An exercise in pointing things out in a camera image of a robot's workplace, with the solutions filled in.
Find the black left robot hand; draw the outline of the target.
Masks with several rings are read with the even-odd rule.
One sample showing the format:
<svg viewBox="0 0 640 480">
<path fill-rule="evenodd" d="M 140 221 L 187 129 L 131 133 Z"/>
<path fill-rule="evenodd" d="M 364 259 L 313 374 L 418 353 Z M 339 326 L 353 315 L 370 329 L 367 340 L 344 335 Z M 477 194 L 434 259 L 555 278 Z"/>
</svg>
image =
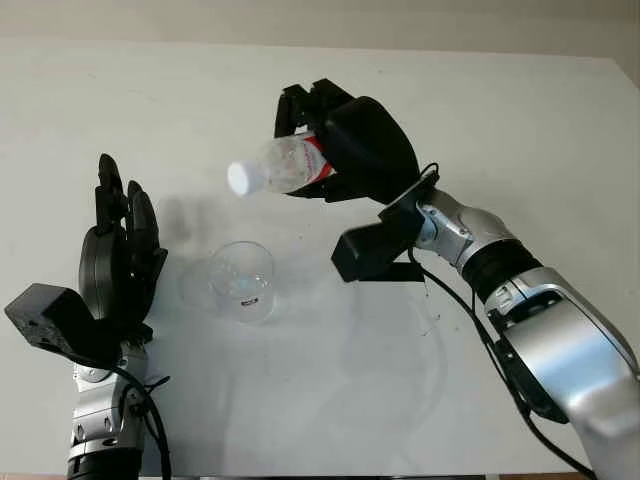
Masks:
<svg viewBox="0 0 640 480">
<path fill-rule="evenodd" d="M 141 185 L 123 184 L 116 161 L 103 153 L 98 163 L 96 224 L 83 240 L 80 295 L 98 321 L 121 341 L 146 344 L 153 329 L 145 319 L 168 251 L 160 246 L 153 205 Z"/>
</svg>

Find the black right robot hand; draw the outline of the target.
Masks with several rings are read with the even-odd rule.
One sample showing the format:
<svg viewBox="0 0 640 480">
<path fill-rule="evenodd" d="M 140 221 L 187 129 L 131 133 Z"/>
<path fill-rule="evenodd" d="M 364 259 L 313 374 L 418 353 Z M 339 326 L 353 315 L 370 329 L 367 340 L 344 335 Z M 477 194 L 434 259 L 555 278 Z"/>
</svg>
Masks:
<svg viewBox="0 0 640 480">
<path fill-rule="evenodd" d="M 355 97 L 328 79 L 309 90 L 295 84 L 278 100 L 274 136 L 305 126 L 334 172 L 289 191 L 327 203 L 369 198 L 387 205 L 419 179 L 418 160 L 404 131 L 375 99 Z"/>
</svg>

